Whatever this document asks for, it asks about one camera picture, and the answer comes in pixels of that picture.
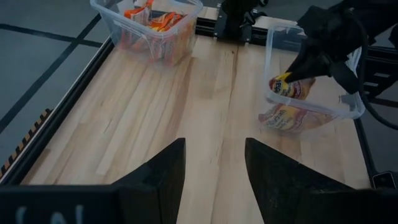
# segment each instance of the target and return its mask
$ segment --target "gray floor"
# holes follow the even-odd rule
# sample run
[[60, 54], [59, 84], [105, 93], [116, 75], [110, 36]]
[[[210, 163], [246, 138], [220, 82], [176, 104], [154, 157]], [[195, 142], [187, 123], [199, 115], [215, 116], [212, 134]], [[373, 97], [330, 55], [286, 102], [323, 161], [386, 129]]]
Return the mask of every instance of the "gray floor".
[[[218, 0], [204, 0], [206, 6], [215, 7]], [[269, 16], [297, 20], [310, 5], [328, 7], [337, 0], [270, 0], [265, 11]], [[29, 128], [46, 108], [54, 108], [79, 76], [86, 64], [98, 50], [96, 47], [78, 45], [73, 52], [56, 67], [53, 74], [29, 97], [25, 103], [24, 94], [37, 80], [51, 70], [62, 52], [71, 42], [38, 37], [4, 28], [4, 24], [39, 30], [67, 37], [78, 37], [94, 19], [97, 12], [89, 0], [3, 0], [0, 1], [0, 119], [10, 115], [13, 106], [21, 110], [1, 127], [0, 163], [12, 153]], [[377, 45], [390, 47], [389, 33], [377, 38]], [[104, 42], [108, 36], [106, 26], [99, 21], [85, 37], [85, 40]], [[382, 98], [398, 100], [398, 85], [383, 93]], [[375, 106], [385, 117], [398, 123], [393, 114], [398, 109]], [[365, 113], [362, 121], [366, 130], [372, 155], [379, 172], [398, 171], [397, 131], [390, 130]]]

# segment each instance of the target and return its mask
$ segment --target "wooden table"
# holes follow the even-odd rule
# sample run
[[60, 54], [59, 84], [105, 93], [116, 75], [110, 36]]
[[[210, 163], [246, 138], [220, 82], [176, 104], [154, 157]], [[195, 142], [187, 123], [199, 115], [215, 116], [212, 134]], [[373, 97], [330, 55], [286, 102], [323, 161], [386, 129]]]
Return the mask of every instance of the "wooden table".
[[[216, 15], [205, 8], [200, 16]], [[112, 183], [184, 137], [178, 222], [262, 223], [244, 161], [245, 138], [253, 137], [351, 187], [369, 187], [352, 120], [314, 142], [257, 127], [264, 57], [264, 47], [198, 36], [191, 57], [161, 72], [115, 47], [22, 183]]]

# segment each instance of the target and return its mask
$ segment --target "black mount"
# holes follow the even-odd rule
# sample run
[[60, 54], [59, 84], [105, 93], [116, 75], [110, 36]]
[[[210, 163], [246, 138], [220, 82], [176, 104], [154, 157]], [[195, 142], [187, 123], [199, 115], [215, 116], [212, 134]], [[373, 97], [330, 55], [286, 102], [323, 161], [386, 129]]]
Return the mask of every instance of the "black mount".
[[221, 40], [248, 43], [252, 39], [252, 25], [256, 18], [265, 13], [257, 13], [254, 8], [267, 2], [259, 0], [225, 0], [219, 4], [218, 17], [214, 27], [214, 37]]

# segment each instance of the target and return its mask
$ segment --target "yellow and black hazard tape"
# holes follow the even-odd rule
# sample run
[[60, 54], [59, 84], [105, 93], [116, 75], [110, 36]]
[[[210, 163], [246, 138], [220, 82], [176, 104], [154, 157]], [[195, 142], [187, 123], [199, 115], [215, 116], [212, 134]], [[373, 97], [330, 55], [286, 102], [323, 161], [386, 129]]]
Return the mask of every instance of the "yellow and black hazard tape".
[[40, 115], [40, 118], [34, 123], [33, 127], [29, 130], [29, 132], [25, 135], [21, 143], [18, 144], [15, 151], [11, 154], [10, 157], [6, 160], [4, 165], [1, 167], [0, 170], [0, 178], [7, 172], [10, 166], [15, 162], [18, 156], [22, 153], [25, 149], [26, 145], [30, 142], [32, 137], [36, 134], [39, 128], [44, 124], [44, 121], [49, 117], [52, 110], [45, 109], [43, 113]]

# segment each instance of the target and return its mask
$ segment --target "black cable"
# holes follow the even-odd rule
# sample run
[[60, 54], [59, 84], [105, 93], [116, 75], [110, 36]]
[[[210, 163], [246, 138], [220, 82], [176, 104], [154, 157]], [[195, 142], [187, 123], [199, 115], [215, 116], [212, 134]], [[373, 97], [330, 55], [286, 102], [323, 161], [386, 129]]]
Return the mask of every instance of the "black cable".
[[374, 119], [376, 119], [378, 122], [384, 124], [385, 126], [392, 128], [394, 130], [398, 130], [398, 125], [393, 124], [389, 122], [388, 120], [384, 119], [382, 116], [380, 116], [376, 110], [372, 107], [370, 104], [368, 97], [365, 94], [364, 90], [364, 82], [365, 82], [365, 61], [366, 57], [368, 55], [368, 35], [366, 33], [365, 28], [363, 27], [362, 23], [355, 18], [354, 16], [351, 17], [357, 26], [360, 29], [361, 32], [361, 41], [362, 41], [362, 53], [361, 57], [359, 58], [359, 71], [358, 71], [358, 78], [359, 78], [359, 95], [361, 96], [362, 102], [365, 106], [365, 108], [369, 111], [369, 113], [373, 116]]

